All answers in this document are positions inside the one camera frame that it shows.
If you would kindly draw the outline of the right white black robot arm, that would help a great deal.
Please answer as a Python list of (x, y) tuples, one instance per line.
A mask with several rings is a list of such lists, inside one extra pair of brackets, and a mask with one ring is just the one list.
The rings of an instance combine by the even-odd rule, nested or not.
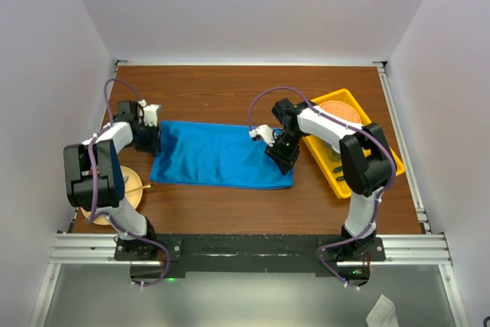
[(348, 217), (341, 240), (320, 251), (335, 249), (349, 260), (359, 260), (374, 242), (381, 200), (396, 176), (384, 131), (376, 123), (363, 126), (333, 116), (309, 100), (294, 105), (282, 99), (272, 112), (281, 130), (261, 125), (250, 130), (250, 138), (266, 143), (265, 153), (282, 174), (292, 170), (299, 157), (299, 141), (307, 136), (324, 141), (340, 155), (344, 181), (351, 189)]

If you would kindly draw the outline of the blue cloth napkin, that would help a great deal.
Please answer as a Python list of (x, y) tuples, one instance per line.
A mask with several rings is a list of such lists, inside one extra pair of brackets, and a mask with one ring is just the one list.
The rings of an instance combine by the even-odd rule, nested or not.
[(246, 126), (163, 121), (162, 151), (152, 164), (150, 180), (160, 184), (210, 185), (245, 189), (282, 189), (294, 185), (253, 141)]

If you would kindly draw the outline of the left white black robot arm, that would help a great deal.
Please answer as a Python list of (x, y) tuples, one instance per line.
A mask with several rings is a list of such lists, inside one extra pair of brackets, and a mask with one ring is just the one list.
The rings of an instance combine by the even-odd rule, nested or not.
[(161, 108), (145, 100), (119, 102), (116, 116), (99, 132), (63, 151), (70, 205), (89, 212), (89, 221), (107, 221), (118, 234), (121, 251), (141, 260), (157, 256), (158, 241), (148, 218), (126, 196), (119, 153), (126, 147), (153, 155), (160, 152)]

